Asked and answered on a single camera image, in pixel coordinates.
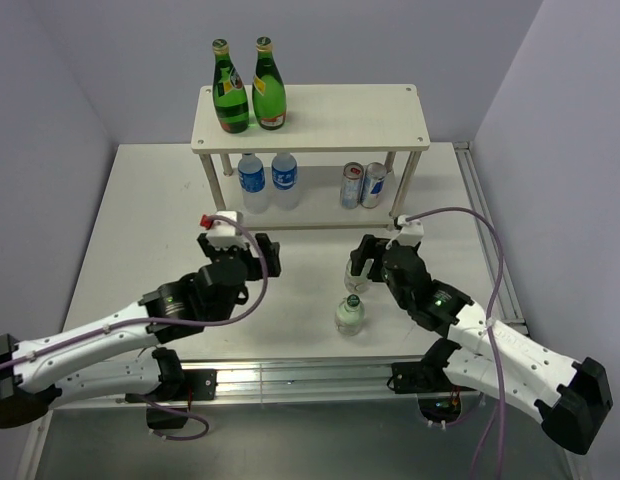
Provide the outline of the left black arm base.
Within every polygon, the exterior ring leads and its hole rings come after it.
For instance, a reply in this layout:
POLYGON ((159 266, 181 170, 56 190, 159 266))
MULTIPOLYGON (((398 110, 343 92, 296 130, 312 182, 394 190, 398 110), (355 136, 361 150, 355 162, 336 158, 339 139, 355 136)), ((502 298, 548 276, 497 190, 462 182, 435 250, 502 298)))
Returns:
POLYGON ((167 400, 150 399, 150 395, 126 394, 125 402, 146 406, 146 425, 149 434, 162 441, 185 442, 203 438, 210 432, 210 423, 193 412, 195 401, 212 401, 217 387, 215 369, 186 370, 185 380, 167 400), (199 433, 177 435, 189 420, 202 426, 199 433))

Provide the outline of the blue label water bottle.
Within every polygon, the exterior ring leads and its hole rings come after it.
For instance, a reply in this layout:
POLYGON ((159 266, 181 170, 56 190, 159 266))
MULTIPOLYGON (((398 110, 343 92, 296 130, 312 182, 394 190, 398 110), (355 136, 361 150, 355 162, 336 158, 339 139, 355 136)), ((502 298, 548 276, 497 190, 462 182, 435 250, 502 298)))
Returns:
POLYGON ((298 165, 291 153, 278 153, 271 163, 274 200, 282 210, 293 210, 300 201, 298 165))
POLYGON ((253 153, 244 153, 238 163, 244 206, 253 214, 265 212, 269 205, 263 163, 253 153))

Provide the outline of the green glass bottle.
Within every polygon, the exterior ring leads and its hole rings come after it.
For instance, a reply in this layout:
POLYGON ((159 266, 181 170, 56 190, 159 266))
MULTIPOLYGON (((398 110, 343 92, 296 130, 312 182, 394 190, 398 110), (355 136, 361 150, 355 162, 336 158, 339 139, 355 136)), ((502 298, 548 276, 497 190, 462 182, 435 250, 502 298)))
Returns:
POLYGON ((252 81, 252 104, 258 125, 265 130, 281 128, 286 121, 285 85, 273 56, 269 37, 256 40, 257 63, 252 81))
POLYGON ((215 57, 212 84, 213 105, 221 128, 232 134, 249 126, 249 104, 243 81, 236 70, 225 39, 212 42, 215 57))

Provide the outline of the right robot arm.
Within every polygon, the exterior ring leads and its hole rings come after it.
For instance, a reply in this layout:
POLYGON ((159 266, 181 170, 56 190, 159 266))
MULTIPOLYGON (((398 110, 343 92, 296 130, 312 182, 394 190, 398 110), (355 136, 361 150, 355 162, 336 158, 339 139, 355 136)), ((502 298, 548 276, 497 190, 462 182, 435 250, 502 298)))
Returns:
POLYGON ((499 320, 470 296, 431 277, 415 246, 363 236, 350 254, 353 275, 384 283, 399 308, 439 340, 421 361, 418 380, 450 383, 503 399, 541 425, 562 448, 586 454, 613 406, 605 367, 591 357, 558 354, 499 320))

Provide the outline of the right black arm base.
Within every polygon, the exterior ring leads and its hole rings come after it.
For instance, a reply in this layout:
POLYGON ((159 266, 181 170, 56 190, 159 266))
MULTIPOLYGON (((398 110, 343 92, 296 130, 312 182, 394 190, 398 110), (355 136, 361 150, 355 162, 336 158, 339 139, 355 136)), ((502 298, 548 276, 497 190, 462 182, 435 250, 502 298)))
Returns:
POLYGON ((461 415, 460 388, 424 362, 392 363, 386 387, 397 395, 416 395, 419 411, 428 421, 448 423, 461 415))

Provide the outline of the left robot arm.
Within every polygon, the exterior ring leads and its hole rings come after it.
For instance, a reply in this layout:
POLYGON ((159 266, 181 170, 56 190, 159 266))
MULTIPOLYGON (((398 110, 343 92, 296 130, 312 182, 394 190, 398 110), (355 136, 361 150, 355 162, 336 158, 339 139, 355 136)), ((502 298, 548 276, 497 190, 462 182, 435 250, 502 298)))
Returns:
POLYGON ((225 248, 203 233, 209 264, 161 285, 122 310, 35 340, 0 335, 0 429, 27 425, 78 400, 123 393, 151 401, 181 394, 185 375, 166 344, 254 312, 247 285, 281 273, 280 245, 265 233, 225 248))

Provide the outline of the clear soda bottle front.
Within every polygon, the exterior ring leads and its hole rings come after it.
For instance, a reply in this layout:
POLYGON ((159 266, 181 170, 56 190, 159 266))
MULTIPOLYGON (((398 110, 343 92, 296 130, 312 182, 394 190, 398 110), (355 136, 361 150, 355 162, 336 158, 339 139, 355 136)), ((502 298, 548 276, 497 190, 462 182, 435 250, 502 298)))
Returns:
POLYGON ((347 336, 358 334, 364 323, 365 307, 360 297, 350 294, 342 300, 335 313, 337 330, 347 336))

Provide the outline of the clear soda bottle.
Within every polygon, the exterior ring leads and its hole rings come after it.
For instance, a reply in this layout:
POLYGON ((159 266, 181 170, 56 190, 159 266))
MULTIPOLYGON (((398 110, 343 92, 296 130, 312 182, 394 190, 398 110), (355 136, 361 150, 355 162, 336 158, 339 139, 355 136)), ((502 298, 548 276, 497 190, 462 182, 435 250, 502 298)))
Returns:
POLYGON ((347 336, 358 334, 364 323, 365 307, 360 297, 350 294, 342 300, 335 313, 337 330, 347 336))
POLYGON ((360 295, 369 289, 371 280, 368 278, 368 274, 372 265, 373 260, 368 259, 364 264, 361 274, 359 276, 355 276, 351 273, 352 261, 348 261, 345 269, 344 285, 351 294, 360 295))

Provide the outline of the green glass bottle front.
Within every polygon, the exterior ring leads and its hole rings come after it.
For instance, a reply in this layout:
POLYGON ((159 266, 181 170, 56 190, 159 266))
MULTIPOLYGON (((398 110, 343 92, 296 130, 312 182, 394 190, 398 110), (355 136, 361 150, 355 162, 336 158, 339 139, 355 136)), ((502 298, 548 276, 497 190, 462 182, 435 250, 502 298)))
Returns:
POLYGON ((273 56, 269 37, 256 40, 257 63, 252 81, 252 104, 258 125, 265 130, 281 128, 286 121, 285 85, 273 56))

